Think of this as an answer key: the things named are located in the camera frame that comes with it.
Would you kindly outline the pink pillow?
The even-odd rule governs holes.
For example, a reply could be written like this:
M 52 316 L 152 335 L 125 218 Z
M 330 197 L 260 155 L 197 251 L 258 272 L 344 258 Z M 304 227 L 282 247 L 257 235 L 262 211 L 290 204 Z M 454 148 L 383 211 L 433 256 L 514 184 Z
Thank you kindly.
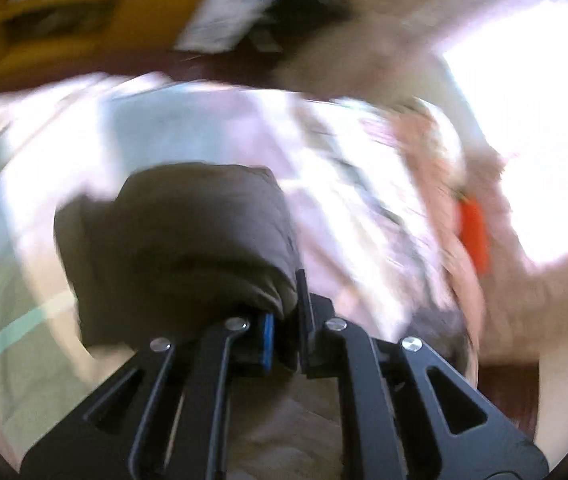
M 435 119 L 405 108 L 392 118 L 392 128 L 414 185 L 421 193 L 426 218 L 448 274 L 449 288 L 464 314 L 470 348 L 478 351 L 485 321 L 485 299 L 472 258 L 458 237 L 458 201 L 450 186 L 451 165 L 436 140 Z

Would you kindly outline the brown puffer jacket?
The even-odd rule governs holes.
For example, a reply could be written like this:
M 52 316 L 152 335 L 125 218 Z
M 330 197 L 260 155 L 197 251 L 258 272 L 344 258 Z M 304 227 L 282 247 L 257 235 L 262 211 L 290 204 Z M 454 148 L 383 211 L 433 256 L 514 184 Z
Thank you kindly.
M 156 337 L 187 344 L 241 311 L 287 321 L 301 269 L 290 202 L 266 168 L 157 166 L 119 193 L 72 196 L 54 236 L 89 350 L 141 350 Z M 277 366 L 234 392 L 233 479 L 336 479 L 338 400 L 331 379 Z

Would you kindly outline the orange carrot plush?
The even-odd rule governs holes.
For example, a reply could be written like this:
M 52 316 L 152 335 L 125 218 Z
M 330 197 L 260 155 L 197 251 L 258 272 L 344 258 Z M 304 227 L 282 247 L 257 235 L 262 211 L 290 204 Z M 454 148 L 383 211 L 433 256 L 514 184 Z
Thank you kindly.
M 459 239 L 470 256 L 476 274 L 485 275 L 489 270 L 489 238 L 485 215 L 480 203 L 473 196 L 462 194 L 458 199 Z

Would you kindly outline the striped pastel bed sheet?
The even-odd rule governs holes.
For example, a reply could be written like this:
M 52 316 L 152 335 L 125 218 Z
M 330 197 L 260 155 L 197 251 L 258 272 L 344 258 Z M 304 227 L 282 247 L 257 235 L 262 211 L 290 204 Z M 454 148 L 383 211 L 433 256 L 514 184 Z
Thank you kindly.
M 0 456 L 26 452 L 129 356 L 86 350 L 53 235 L 71 196 L 115 195 L 132 172 L 175 162 L 269 168 L 290 202 L 314 292 L 379 337 L 399 335 L 424 266 L 439 307 L 463 314 L 421 193 L 395 139 L 400 110 L 429 114 L 451 165 L 461 143 L 434 104 L 377 107 L 151 73 L 91 74 L 0 93 Z

